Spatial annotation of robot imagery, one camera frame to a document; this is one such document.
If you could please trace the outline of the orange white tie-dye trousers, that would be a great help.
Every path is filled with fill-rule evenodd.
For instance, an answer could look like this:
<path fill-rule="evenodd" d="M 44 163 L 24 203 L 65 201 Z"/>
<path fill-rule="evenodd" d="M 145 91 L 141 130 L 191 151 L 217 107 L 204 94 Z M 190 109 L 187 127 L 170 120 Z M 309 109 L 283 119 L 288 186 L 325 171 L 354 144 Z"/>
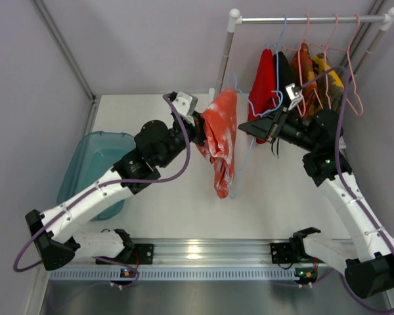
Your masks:
<path fill-rule="evenodd" d="M 213 165 L 213 187 L 221 199 L 229 195 L 235 176 L 236 106 L 236 91 L 225 89 L 202 113 L 206 140 L 198 150 Z"/>

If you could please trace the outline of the light blue hanger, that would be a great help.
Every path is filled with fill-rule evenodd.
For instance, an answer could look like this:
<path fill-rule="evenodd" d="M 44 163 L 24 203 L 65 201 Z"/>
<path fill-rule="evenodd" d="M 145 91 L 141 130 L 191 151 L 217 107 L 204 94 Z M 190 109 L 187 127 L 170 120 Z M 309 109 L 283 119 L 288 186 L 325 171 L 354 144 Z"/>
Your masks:
<path fill-rule="evenodd" d="M 284 16 L 284 26 L 277 42 L 266 46 L 261 53 L 248 97 L 249 121 L 278 110 L 284 101 L 283 92 L 280 90 L 280 46 L 286 27 L 287 16 Z"/>
<path fill-rule="evenodd" d="M 249 96 L 248 93 L 245 93 L 242 91 L 242 89 L 238 86 L 239 84 L 239 80 L 238 80 L 238 76 L 232 72 L 227 80 L 227 84 L 230 85 L 230 80 L 233 79 L 234 84 L 233 84 L 233 88 L 236 92 L 238 92 L 238 94 L 240 96 L 243 96 L 245 100 L 249 100 Z M 241 166 L 235 170 L 235 175 L 234 175 L 234 180 L 231 180 L 230 177 L 228 178 L 228 197 L 231 200 L 236 199 L 240 193 L 241 193 L 241 189 L 242 189 L 242 173 L 244 172 L 244 169 L 246 168 L 247 164 L 248 164 L 248 160 L 250 158 L 250 154 L 252 152 L 252 148 L 253 145 L 255 143 L 255 137 L 251 137 L 250 140 L 250 145 L 246 151 L 246 154 L 244 156 L 244 160 L 241 164 Z"/>

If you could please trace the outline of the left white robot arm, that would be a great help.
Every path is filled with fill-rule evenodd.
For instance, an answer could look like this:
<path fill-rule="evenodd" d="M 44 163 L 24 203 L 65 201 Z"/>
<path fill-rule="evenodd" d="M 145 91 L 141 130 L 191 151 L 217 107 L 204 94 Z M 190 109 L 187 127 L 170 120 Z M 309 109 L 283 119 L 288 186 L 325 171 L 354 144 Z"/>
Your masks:
<path fill-rule="evenodd" d="M 159 170 L 181 152 L 190 157 L 191 143 L 205 140 L 204 119 L 196 111 L 172 116 L 172 127 L 160 120 L 145 123 L 135 137 L 135 148 L 87 188 L 52 209 L 34 209 L 25 216 L 29 242 L 35 245 L 45 270 L 57 270 L 81 258 L 93 258 L 100 264 L 129 262 L 135 245 L 124 229 L 83 234 L 80 228 L 151 184 L 171 182 L 184 173 L 185 166 L 177 174 L 162 178 Z"/>

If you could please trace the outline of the red trousers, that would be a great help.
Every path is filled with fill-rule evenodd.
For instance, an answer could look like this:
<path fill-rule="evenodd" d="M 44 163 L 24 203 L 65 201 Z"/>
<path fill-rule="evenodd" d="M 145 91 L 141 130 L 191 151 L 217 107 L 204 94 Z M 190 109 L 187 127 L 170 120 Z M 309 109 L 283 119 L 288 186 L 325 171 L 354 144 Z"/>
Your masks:
<path fill-rule="evenodd" d="M 259 61 L 255 80 L 249 94 L 248 121 L 259 118 L 267 110 L 275 109 L 278 105 L 276 90 L 276 68 L 270 49 L 265 49 Z"/>

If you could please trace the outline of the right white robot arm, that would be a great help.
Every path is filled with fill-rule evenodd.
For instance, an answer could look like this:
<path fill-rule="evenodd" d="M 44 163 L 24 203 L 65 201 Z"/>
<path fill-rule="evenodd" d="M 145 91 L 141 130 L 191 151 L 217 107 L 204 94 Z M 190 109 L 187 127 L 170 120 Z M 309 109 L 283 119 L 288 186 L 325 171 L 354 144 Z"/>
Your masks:
<path fill-rule="evenodd" d="M 302 263 L 318 259 L 337 270 L 361 299 L 394 288 L 394 239 L 385 232 L 362 195 L 352 168 L 335 145 L 339 115 L 319 110 L 308 125 L 286 110 L 242 123 L 239 129 L 262 140 L 284 140 L 307 151 L 303 167 L 332 204 L 349 233 L 352 245 L 322 236 L 318 228 L 294 232 L 289 249 L 274 254 L 274 263 Z"/>

